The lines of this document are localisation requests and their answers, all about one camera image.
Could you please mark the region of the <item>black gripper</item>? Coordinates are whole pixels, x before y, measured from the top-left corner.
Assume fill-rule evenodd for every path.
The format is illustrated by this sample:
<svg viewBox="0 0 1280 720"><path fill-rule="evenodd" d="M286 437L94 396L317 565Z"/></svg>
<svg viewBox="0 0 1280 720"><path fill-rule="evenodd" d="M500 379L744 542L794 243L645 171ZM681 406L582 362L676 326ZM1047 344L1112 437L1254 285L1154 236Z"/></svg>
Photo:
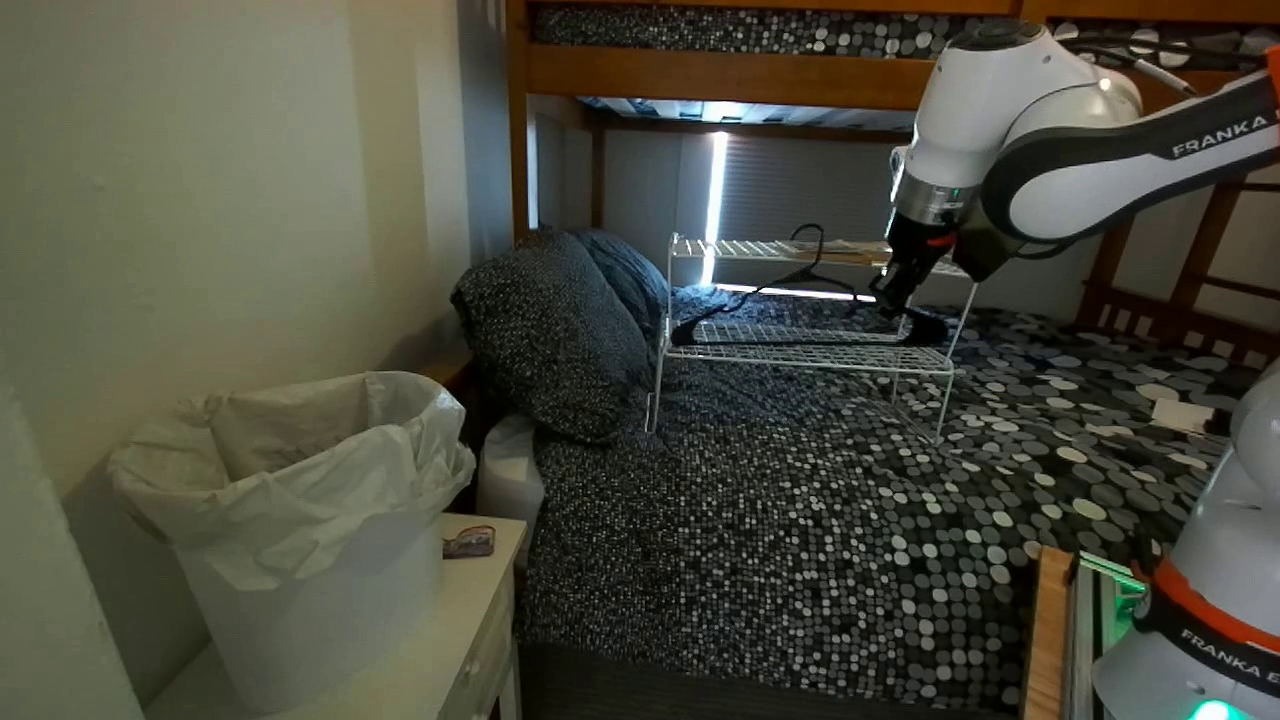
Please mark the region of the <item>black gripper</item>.
<svg viewBox="0 0 1280 720"><path fill-rule="evenodd" d="M915 224L905 210L889 218L889 272L874 285L874 306L898 317L941 256L956 247L950 224Z"/></svg>

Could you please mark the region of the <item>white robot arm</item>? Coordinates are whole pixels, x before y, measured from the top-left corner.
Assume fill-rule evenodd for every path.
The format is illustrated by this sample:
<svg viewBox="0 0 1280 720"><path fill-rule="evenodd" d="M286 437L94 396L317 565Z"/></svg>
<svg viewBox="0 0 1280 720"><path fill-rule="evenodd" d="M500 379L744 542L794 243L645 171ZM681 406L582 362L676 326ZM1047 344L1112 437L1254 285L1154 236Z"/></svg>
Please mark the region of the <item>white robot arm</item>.
<svg viewBox="0 0 1280 720"><path fill-rule="evenodd" d="M1150 111L1043 26L972 25L931 60L897 154L874 302L897 317L968 215L1069 243L1276 152L1270 68ZM1225 461L1091 692L1112 720L1280 720L1280 373L1234 403Z"/></svg>

